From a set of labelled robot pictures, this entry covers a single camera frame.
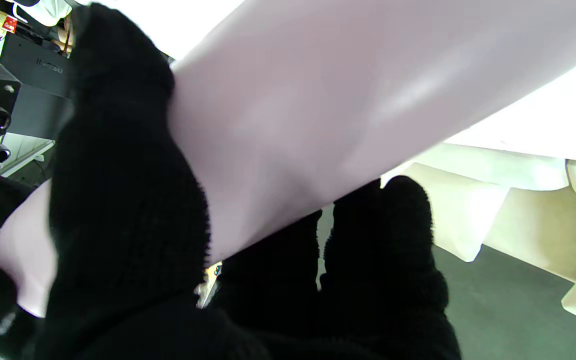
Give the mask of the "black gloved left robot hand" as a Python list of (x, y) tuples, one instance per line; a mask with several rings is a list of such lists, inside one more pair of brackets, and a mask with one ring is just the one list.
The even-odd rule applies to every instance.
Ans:
[(423, 187), (399, 175), (225, 260), (199, 309), (210, 223), (167, 125), (173, 74), (116, 9), (73, 12), (74, 113), (54, 155), (57, 253), (35, 360), (460, 360)]

